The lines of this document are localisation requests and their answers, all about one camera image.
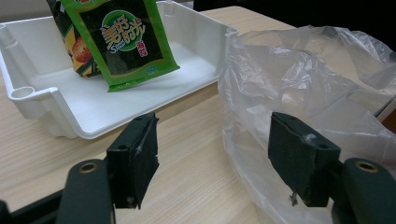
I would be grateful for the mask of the clear plastic bag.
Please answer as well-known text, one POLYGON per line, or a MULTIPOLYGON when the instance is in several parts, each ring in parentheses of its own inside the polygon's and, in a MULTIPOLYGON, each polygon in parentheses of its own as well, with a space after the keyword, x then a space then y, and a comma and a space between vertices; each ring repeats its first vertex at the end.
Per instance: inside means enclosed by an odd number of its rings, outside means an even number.
POLYGON ((219 74, 223 140, 261 217, 275 224, 330 224, 329 208, 293 205, 267 157, 270 116, 289 113, 341 148, 396 177, 396 134, 378 119, 396 95, 396 63, 382 42, 345 28, 305 26, 227 34, 219 74))

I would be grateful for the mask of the green seaweed packet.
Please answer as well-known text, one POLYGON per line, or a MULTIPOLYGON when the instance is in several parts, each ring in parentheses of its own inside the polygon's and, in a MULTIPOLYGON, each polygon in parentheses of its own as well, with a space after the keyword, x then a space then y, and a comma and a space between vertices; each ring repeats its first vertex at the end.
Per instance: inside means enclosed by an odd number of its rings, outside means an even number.
POLYGON ((110 92, 176 71, 155 0, 61 0, 110 92))

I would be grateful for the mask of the white plastic bin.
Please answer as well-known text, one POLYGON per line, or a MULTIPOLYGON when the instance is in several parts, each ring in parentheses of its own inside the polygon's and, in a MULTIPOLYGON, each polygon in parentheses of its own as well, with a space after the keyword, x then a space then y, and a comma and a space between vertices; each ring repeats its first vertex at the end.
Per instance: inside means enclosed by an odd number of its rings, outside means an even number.
POLYGON ((115 92, 101 76, 74 71, 52 17, 0 23, 8 99, 52 136, 93 139, 216 82, 236 30, 176 2, 157 6, 179 68, 115 92))

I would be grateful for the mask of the black yellow chips packet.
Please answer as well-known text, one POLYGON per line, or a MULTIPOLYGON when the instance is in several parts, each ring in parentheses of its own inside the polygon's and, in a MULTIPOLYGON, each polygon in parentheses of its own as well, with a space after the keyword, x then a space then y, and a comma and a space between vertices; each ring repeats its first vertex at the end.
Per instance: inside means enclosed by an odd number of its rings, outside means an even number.
POLYGON ((46 0, 46 2, 61 34, 64 47, 72 61, 75 72, 81 77, 100 75, 101 72, 96 61, 64 9, 61 0, 46 0))

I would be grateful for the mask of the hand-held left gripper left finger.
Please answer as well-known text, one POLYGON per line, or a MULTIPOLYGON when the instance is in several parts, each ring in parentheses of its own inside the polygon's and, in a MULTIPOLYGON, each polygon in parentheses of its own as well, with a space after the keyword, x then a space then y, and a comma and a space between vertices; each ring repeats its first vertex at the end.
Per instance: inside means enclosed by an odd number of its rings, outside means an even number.
POLYGON ((154 113, 133 119, 106 150, 111 194, 117 208, 141 208, 158 167, 154 113))

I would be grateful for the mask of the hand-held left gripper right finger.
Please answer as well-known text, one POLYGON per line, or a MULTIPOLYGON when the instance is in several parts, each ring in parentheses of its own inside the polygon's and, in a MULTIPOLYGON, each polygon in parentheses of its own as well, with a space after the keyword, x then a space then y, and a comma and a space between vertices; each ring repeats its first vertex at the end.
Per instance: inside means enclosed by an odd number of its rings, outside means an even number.
POLYGON ((300 119, 285 113, 271 115, 268 158, 284 183, 308 207, 329 201, 329 172, 341 148, 300 119))

